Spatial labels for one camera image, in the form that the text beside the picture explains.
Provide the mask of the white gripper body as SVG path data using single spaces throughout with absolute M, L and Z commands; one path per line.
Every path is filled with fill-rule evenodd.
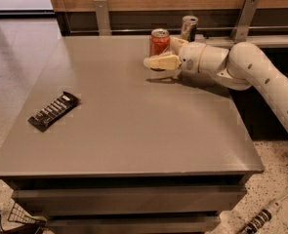
M 179 58 L 182 61 L 181 70 L 186 73 L 197 73 L 199 60 L 203 51 L 203 44 L 190 42 L 184 44 L 179 50 Z

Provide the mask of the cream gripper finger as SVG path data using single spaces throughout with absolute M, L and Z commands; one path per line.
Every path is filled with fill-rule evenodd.
M 170 48 L 174 54 L 180 51 L 180 48 L 187 43 L 186 40 L 172 36 L 170 38 Z
M 181 65 L 180 58 L 176 55 L 153 56 L 144 59 L 144 66 L 150 69 L 175 70 Z

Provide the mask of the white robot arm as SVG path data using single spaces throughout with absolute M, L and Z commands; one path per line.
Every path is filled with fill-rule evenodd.
M 154 70 L 200 73 L 226 88 L 255 88 L 288 133 L 288 78 L 253 43 L 240 42 L 230 49 L 173 37 L 170 50 L 144 60 Z

